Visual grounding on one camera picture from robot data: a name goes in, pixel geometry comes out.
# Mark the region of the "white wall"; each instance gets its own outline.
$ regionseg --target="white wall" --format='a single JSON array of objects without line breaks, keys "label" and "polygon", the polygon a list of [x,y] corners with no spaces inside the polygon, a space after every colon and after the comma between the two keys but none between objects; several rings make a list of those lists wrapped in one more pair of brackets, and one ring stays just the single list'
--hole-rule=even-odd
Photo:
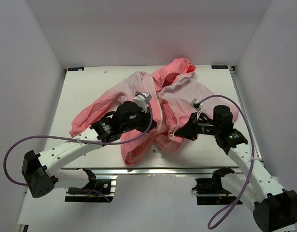
[{"label": "white wall", "polygon": [[272,0],[237,81],[266,167],[297,192],[297,0]]},{"label": "white wall", "polygon": [[236,65],[270,0],[28,0],[68,66]]},{"label": "white wall", "polygon": [[[24,187],[7,180],[2,161],[17,140],[48,131],[63,69],[25,0],[0,0],[0,232],[12,232]],[[20,145],[8,169],[18,181],[23,155],[42,141]]]}]

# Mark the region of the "white table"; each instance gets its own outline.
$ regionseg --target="white table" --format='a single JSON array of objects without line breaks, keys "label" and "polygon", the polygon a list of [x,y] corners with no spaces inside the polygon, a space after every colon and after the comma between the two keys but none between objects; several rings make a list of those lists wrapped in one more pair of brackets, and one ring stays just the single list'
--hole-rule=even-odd
[{"label": "white table", "polygon": [[[116,85],[135,71],[152,73],[162,66],[85,67],[83,71],[69,71],[61,92],[50,135],[70,137],[68,131],[77,114],[106,90]],[[212,69],[211,66],[197,66],[193,78],[208,87],[215,94],[222,94],[239,103],[230,71]],[[238,117],[235,128],[249,140],[242,116]],[[46,149],[61,144],[48,140]],[[216,145],[213,136],[200,135],[195,142],[188,142],[175,153],[154,153],[149,150],[146,158],[137,168],[191,168],[236,166]],[[119,145],[109,145],[88,153],[85,157],[71,162],[67,168],[125,168]]]}]

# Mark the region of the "purple cable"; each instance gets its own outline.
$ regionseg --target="purple cable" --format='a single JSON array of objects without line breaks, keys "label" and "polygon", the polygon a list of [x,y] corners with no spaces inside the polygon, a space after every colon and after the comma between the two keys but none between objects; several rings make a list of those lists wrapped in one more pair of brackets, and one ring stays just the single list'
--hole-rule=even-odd
[{"label": "purple cable", "polygon": [[95,192],[95,193],[102,195],[108,202],[111,202],[103,193],[101,193],[100,191],[95,190],[95,189],[82,189],[82,188],[69,188],[69,189],[75,190],[75,191],[82,191],[82,192]]},{"label": "purple cable", "polygon": [[26,141],[26,140],[29,140],[29,139],[59,139],[59,140],[66,140],[66,141],[70,141],[70,142],[75,142],[75,143],[78,143],[78,142],[81,142],[81,143],[87,143],[87,144],[95,144],[95,145],[120,145],[120,144],[126,144],[126,143],[130,143],[130,142],[133,142],[139,138],[141,138],[142,136],[144,136],[150,129],[151,125],[152,125],[152,122],[153,122],[153,109],[152,109],[152,106],[151,104],[149,103],[149,100],[148,98],[141,92],[136,92],[136,94],[139,94],[141,95],[142,97],[144,97],[144,99],[146,100],[146,102],[148,103],[148,108],[149,108],[149,111],[150,111],[150,120],[149,120],[149,125],[148,125],[148,128],[140,135],[138,135],[137,137],[133,138],[133,139],[130,139],[130,140],[127,140],[127,141],[123,141],[123,142],[117,142],[117,143],[105,143],[105,142],[94,142],[94,141],[89,141],[89,140],[78,140],[78,139],[72,139],[72,138],[66,138],[66,137],[59,137],[59,136],[51,136],[51,135],[34,135],[34,136],[30,136],[30,137],[26,137],[24,139],[21,139],[19,141],[17,141],[15,144],[13,144],[9,150],[7,151],[7,153],[5,154],[4,156],[4,159],[3,159],[3,171],[4,171],[4,174],[5,176],[8,178],[8,180],[10,180],[12,183],[14,184],[17,184],[17,185],[22,185],[22,186],[27,186],[26,183],[20,183],[20,182],[17,182],[16,180],[13,180],[9,173],[8,173],[8,170],[7,170],[7,159],[10,155],[10,152],[17,146],[19,145],[20,143]]},{"label": "purple cable", "polygon": [[[244,115],[243,111],[240,109],[240,107],[239,107],[233,100],[231,100],[230,98],[228,98],[228,97],[226,97],[226,96],[218,95],[218,94],[214,94],[214,95],[211,95],[211,96],[208,96],[208,97],[202,99],[202,100],[200,101],[199,104],[203,103],[203,102],[204,102],[205,100],[207,100],[207,99],[214,98],[214,97],[225,98],[225,99],[229,100],[229,101],[232,102],[232,104],[234,104],[234,105],[237,107],[237,109],[240,111],[240,114],[241,114],[242,117],[243,117],[243,120],[244,120],[244,122],[245,122],[245,124],[246,124],[247,131],[248,131],[249,136],[250,136],[250,139],[251,139],[252,157],[254,158],[255,147],[254,147],[254,139],[253,139],[253,135],[252,135],[252,130],[251,130],[251,127],[250,127],[250,125],[249,125],[249,123],[248,123],[248,121],[247,121],[247,118],[246,118],[246,116]],[[208,222],[208,229],[209,229],[209,230],[213,230],[213,229],[215,229],[216,227],[218,227],[218,226],[219,226],[219,225],[220,225],[220,224],[227,218],[227,216],[231,213],[231,211],[235,208],[235,206],[236,206],[237,203],[239,202],[240,198],[242,197],[242,195],[243,195],[243,193],[244,193],[246,187],[247,187],[248,184],[249,184],[250,177],[251,177],[251,175],[252,175],[253,166],[254,166],[254,160],[251,160],[250,170],[249,170],[249,172],[248,172],[248,174],[247,174],[247,176],[246,176],[246,180],[245,180],[245,183],[244,183],[244,185],[243,185],[243,187],[242,187],[241,192],[239,193],[239,195],[237,196],[237,198],[236,198],[233,202],[231,202],[229,205],[227,205],[226,207],[222,208],[222,209],[219,210],[216,214],[213,215],[213,217],[212,217],[212,218],[210,219],[210,221]],[[222,218],[221,218],[218,222],[216,222],[215,225],[211,226],[212,221],[217,217],[217,215],[219,215],[222,211],[226,210],[226,209],[229,208],[229,207],[230,207],[230,209],[229,209],[229,210],[222,216]]]}]

